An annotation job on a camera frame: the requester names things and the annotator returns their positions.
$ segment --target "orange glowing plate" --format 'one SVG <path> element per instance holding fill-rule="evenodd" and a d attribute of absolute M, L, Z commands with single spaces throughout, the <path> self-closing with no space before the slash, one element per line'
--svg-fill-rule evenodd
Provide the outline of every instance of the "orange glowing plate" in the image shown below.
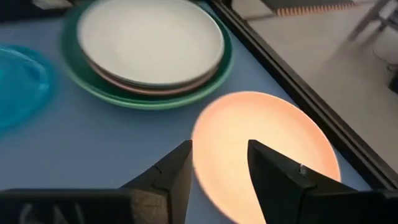
<path fill-rule="evenodd" d="M 249 139 L 341 180 L 336 155 L 321 129 L 294 105 L 265 93 L 231 93 L 212 102 L 199 116 L 192 139 L 200 185 L 236 223 L 265 223 L 249 175 Z"/>

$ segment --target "turquoise plate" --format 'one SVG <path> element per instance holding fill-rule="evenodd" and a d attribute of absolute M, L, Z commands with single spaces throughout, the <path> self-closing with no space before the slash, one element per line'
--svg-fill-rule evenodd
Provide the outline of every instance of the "turquoise plate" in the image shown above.
<path fill-rule="evenodd" d="M 177 108 L 202 99 L 216 90 L 231 73 L 233 50 L 231 37 L 223 23 L 216 17 L 213 19 L 219 25 L 224 36 L 224 55 L 219 69 L 209 81 L 196 91 L 169 97 L 144 96 L 122 90 L 102 79 L 88 65 L 77 41 L 77 24 L 80 16 L 92 2 L 84 2 L 75 7 L 68 15 L 61 36 L 61 51 L 67 65 L 67 73 L 79 86 L 91 94 L 109 103 L 128 108 L 142 110 L 165 110 Z"/>

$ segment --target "stack of plates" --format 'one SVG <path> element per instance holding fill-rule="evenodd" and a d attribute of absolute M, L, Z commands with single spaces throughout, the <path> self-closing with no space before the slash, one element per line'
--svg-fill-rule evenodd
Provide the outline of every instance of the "stack of plates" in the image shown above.
<path fill-rule="evenodd" d="M 80 4 L 62 34 L 69 75 L 120 106 L 175 108 L 217 89 L 232 66 L 225 26 L 187 0 Z"/>

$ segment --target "blue plate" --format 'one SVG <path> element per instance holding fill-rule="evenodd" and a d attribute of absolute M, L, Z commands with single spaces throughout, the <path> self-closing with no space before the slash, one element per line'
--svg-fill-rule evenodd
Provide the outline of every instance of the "blue plate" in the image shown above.
<path fill-rule="evenodd" d="M 54 69 L 26 47 L 0 45 L 0 131 L 28 118 L 49 96 Z"/>

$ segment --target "blue table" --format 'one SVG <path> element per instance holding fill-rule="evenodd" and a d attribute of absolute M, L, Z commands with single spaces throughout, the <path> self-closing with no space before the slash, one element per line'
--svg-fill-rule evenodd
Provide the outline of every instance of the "blue table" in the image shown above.
<path fill-rule="evenodd" d="M 211 10 L 206 4 L 203 7 Z M 0 190 L 118 188 L 184 139 L 190 139 L 200 111 L 219 96 L 252 90 L 294 104 L 234 35 L 232 74 L 204 100 L 167 111 L 130 110 L 105 103 L 63 73 L 58 48 L 62 23 L 62 19 L 54 19 L 0 26 L 0 44 L 19 44 L 37 50 L 58 70 L 56 92 L 48 106 L 26 124 L 0 136 Z M 341 154 L 336 154 L 342 182 L 355 189 L 369 189 Z M 196 178 L 186 223 L 231 223 L 207 199 Z"/>

